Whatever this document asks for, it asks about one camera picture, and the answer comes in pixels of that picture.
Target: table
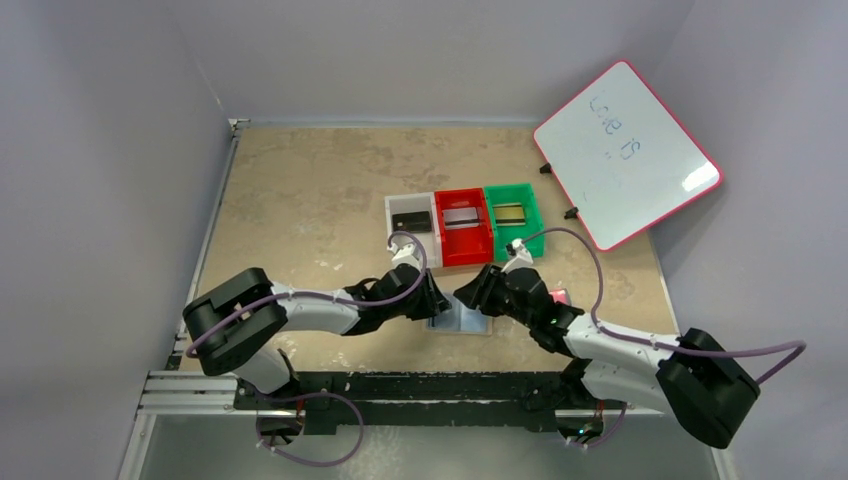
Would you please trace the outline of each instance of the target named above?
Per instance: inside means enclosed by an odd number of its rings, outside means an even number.
[[[226,185],[198,292],[247,267],[298,288],[332,290],[391,268],[384,197],[486,185],[533,185],[546,226],[569,226],[571,207],[527,128],[283,128],[244,131]],[[548,235],[536,268],[551,288],[565,287],[589,308],[597,277],[584,247]],[[657,333],[675,332],[653,246],[641,234],[601,254],[607,284],[599,316]],[[470,281],[472,268],[434,272],[443,292]],[[345,371],[556,371],[568,359],[536,345],[509,318],[492,335],[434,333],[404,318],[377,332],[339,337],[278,334],[295,369]],[[182,370],[197,370],[183,359]]]

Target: whiteboard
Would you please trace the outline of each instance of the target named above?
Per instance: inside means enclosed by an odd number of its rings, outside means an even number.
[[[717,187],[721,171],[626,61],[534,133],[599,250]]]

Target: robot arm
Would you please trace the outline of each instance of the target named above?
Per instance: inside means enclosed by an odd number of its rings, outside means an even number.
[[[391,250],[394,268],[382,278],[365,279],[332,292],[272,282],[260,268],[243,271],[183,309],[186,327],[195,340],[188,356],[200,359],[206,375],[233,372],[260,392],[271,394],[296,379],[285,353],[268,343],[278,332],[362,335],[394,317],[421,320],[449,309],[450,302],[439,292],[430,271],[422,271],[414,245]],[[414,290],[394,300],[419,277]],[[241,310],[246,312],[232,318]]]
[[[621,400],[674,415],[698,440],[725,448],[760,394],[732,358],[692,356],[659,349],[723,352],[706,332],[657,335],[609,322],[555,301],[520,240],[503,267],[486,265],[454,295],[486,315],[509,316],[526,326],[545,350],[579,359],[563,376],[598,399]]]

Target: green bin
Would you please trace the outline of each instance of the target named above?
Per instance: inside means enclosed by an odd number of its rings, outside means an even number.
[[[492,185],[483,187],[486,196],[486,206],[489,209],[489,218],[492,222],[492,232],[495,241],[495,261],[505,262],[509,259],[506,253],[506,245],[516,238],[525,238],[545,228],[539,206],[536,204],[536,194],[529,183],[517,183],[515,185]],[[520,203],[524,209],[524,225],[502,225],[495,224],[494,205],[504,203]],[[527,250],[533,257],[541,257],[545,253],[545,236],[539,236],[527,242]]]

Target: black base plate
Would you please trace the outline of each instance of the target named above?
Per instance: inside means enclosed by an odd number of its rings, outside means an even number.
[[[582,386],[571,388],[558,372],[299,372],[298,377],[273,396],[283,399],[325,389],[351,400],[368,425],[511,426],[565,434],[555,410],[597,407]],[[238,391],[244,394],[236,394],[237,410],[295,408],[257,396],[241,380]],[[619,402],[606,404],[621,408]],[[303,410],[307,435],[332,435],[338,425],[357,424],[353,412],[336,400],[308,400]]]

